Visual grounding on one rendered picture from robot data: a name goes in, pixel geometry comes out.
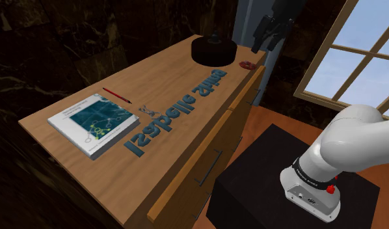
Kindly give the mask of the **wooden frame window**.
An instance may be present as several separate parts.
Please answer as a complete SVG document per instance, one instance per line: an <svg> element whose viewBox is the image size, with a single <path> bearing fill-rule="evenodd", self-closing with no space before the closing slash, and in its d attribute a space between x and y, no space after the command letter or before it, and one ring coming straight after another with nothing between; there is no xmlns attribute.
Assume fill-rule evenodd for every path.
<svg viewBox="0 0 389 229"><path fill-rule="evenodd" d="M337 111L370 105L389 119L389 0L346 0L294 95Z"/></svg>

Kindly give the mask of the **wooden chest of drawers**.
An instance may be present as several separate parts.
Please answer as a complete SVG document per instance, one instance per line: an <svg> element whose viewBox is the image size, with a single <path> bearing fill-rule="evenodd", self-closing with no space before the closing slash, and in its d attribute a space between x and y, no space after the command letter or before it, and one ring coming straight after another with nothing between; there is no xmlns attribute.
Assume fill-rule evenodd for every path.
<svg viewBox="0 0 389 229"><path fill-rule="evenodd" d="M96 201L98 225L71 223L67 229L192 229L211 195L216 177L235 152L264 72L263 51L240 46L228 74L206 97L195 94L194 110L172 120L142 148L141 157L124 146L152 119L143 105L164 113L216 68L191 58L191 38L20 120L20 125ZM96 160L78 150L48 118L108 87L132 102L121 106L139 126Z"/></svg>

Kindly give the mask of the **blue letter sign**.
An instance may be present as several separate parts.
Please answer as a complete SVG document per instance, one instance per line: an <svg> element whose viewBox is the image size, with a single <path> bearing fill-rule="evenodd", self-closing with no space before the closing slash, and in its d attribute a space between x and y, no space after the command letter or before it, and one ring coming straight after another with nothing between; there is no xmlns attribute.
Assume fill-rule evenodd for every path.
<svg viewBox="0 0 389 229"><path fill-rule="evenodd" d="M170 125L173 119L178 118L181 114L188 115L195 109L193 106L196 102L195 94L201 97L209 96L215 90L214 87L219 86L219 81L227 74L223 70L212 70L209 77L205 78L203 82L191 90L192 94L184 95L181 100L171 105L164 113L161 113L156 118L152 118L152 121L140 133L135 134L130 140L125 142L124 146L136 156L141 157L144 154L142 148L148 145L151 140L162 131L170 132L172 130Z"/></svg>

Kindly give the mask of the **grey door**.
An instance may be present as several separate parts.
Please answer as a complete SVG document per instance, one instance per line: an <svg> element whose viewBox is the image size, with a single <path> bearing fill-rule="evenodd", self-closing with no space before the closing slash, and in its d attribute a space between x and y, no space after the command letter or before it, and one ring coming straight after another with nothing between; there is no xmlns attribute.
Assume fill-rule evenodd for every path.
<svg viewBox="0 0 389 229"><path fill-rule="evenodd" d="M237 12L235 16L234 31L232 40L241 46L252 47L254 44L254 31L259 22L265 16L272 16L272 6L275 0L239 0ZM259 89L260 93L254 100L253 105L258 106L261 103L263 94L267 87L269 78L273 72L276 61L284 44L284 39L279 41L272 51L266 49L270 38L268 38L260 48L261 51L266 52L267 56L262 62L265 66L265 72L262 77Z"/></svg>

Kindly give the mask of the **black round lidded box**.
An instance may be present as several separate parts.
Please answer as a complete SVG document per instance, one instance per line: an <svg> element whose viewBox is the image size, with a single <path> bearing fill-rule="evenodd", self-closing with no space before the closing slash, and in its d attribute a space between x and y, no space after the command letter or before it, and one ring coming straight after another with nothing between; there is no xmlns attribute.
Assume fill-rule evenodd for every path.
<svg viewBox="0 0 389 229"><path fill-rule="evenodd" d="M191 42L191 58L203 66L227 66L235 61L236 53L237 44L228 38L220 37L218 31Z"/></svg>

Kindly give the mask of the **white and teal book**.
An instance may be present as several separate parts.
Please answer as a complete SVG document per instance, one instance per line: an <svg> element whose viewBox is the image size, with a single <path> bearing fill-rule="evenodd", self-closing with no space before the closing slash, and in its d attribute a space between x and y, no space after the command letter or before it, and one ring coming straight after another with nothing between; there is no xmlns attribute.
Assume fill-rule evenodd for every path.
<svg viewBox="0 0 389 229"><path fill-rule="evenodd" d="M138 116L99 94L57 113L47 122L91 160L140 124Z"/></svg>

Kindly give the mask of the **small grey metal figure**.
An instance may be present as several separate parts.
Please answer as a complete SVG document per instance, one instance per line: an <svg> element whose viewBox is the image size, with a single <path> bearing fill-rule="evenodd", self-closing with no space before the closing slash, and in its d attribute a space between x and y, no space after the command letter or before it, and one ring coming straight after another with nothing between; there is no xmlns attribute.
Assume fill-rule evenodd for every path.
<svg viewBox="0 0 389 229"><path fill-rule="evenodd" d="M143 105L142 107L139 108L139 111L145 113L145 114L148 114L150 116L151 119L156 119L160 116L162 116L162 113L161 112L157 112L157 111L153 111L149 108L147 108L147 106Z"/></svg>

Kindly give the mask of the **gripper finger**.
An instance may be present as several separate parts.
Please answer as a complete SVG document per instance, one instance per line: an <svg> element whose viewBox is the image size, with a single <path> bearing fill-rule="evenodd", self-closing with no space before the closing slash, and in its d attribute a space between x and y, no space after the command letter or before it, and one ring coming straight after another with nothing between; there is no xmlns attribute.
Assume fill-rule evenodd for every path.
<svg viewBox="0 0 389 229"><path fill-rule="evenodd" d="M282 37L281 36L273 36L271 41L269 42L268 46L267 46L267 49L269 51L273 51L274 48L276 47L277 43L279 43L279 41L281 41Z"/></svg>
<svg viewBox="0 0 389 229"><path fill-rule="evenodd" d="M254 45L251 48L251 52L257 53L267 38L266 32L254 33L254 38Z"/></svg>

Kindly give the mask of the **red pen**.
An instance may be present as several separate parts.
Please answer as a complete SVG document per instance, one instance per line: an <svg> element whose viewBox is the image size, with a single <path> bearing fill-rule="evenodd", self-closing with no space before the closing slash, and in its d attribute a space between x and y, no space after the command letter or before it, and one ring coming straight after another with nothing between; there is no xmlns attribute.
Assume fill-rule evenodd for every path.
<svg viewBox="0 0 389 229"><path fill-rule="evenodd" d="M109 90L109 89L107 89L107 88L104 88L104 87L103 87L102 89L104 89L106 92L108 92L108 93L110 93L110 94L116 96L117 98L120 98L121 100L123 100L123 101L125 101L125 102L127 102L127 103L129 103L129 104L132 104L132 102L130 102L130 101L127 100L126 98L122 97L121 95L118 95L117 93L115 93L115 92L113 92L113 91L111 91L111 90Z"/></svg>

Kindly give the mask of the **black robot stand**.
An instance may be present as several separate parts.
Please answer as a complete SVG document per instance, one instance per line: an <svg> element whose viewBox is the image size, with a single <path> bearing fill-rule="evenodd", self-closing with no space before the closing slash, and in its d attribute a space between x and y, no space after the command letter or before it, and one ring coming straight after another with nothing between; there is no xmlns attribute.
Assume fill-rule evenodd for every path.
<svg viewBox="0 0 389 229"><path fill-rule="evenodd" d="M280 172L307 149L270 125L217 177L207 218L216 229L371 229L380 189L358 174L339 175L341 209L330 223L286 198Z"/></svg>

